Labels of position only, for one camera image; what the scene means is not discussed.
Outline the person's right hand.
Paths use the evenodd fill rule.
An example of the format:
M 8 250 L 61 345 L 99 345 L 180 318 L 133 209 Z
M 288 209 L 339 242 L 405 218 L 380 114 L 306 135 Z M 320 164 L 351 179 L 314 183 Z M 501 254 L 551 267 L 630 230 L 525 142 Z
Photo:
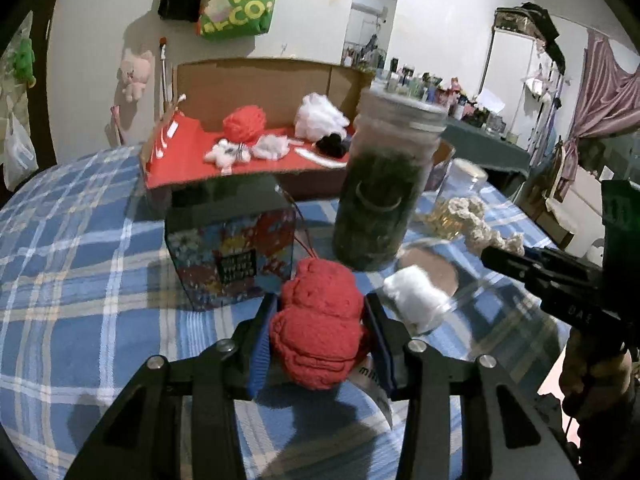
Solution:
M 562 408 L 578 420 L 604 411 L 623 399 L 631 387 L 630 352 L 618 350 L 609 356 L 604 347 L 570 330 L 559 386 L 563 393 Z

